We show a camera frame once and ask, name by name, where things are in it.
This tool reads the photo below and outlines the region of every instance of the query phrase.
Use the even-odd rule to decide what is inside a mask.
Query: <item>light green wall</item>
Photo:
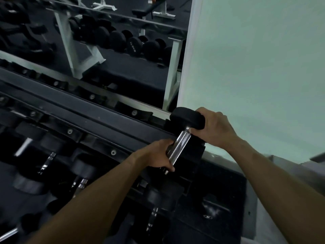
[[[204,0],[188,49],[181,106],[222,111],[264,154],[325,151],[325,0]]]

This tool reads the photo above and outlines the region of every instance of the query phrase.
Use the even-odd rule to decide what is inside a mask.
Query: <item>gym floor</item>
[[[87,6],[91,7],[93,2],[100,2],[100,0],[82,0]],[[148,6],[148,0],[106,0],[107,4],[115,5],[118,14],[132,16],[132,9],[143,9]],[[168,5],[172,5],[175,10],[169,13],[176,15],[175,20],[164,19],[160,17],[153,17],[153,21],[164,24],[174,25],[181,28],[188,28],[189,16],[192,0],[168,0]],[[57,45],[55,58],[49,62],[36,62],[40,65],[46,66],[50,69],[64,73],[71,76],[68,59],[63,47],[60,35],[55,31],[53,26],[54,13],[48,10],[30,8],[30,19],[32,23],[45,24],[48,33],[45,37]],[[134,36],[137,35],[138,30],[123,24],[112,24],[118,30],[128,29]],[[172,45],[172,40],[168,36],[158,34],[152,31],[146,31],[146,36],[149,40],[162,38],[165,40],[167,46]],[[15,43],[21,44],[22,35],[17,34],[10,36],[10,39]],[[79,58],[87,58],[90,53],[84,44],[75,42]],[[105,73],[101,77],[107,78],[108,82],[118,85],[117,93],[134,98],[136,100],[145,102],[147,104],[162,107],[163,97],[165,93],[165,85],[167,81],[168,67],[158,65],[154,62],[146,61],[141,58],[134,58],[127,54],[117,53],[112,50],[105,50],[100,48],[100,52],[106,59],[104,63],[98,67],[93,67],[90,73],[84,80],[91,81],[92,78],[98,77],[99,69]]]

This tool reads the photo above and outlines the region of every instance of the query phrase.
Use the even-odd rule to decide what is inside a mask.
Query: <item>bolt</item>
[[[203,215],[203,217],[205,217],[206,219],[212,219],[212,217],[209,215]]]

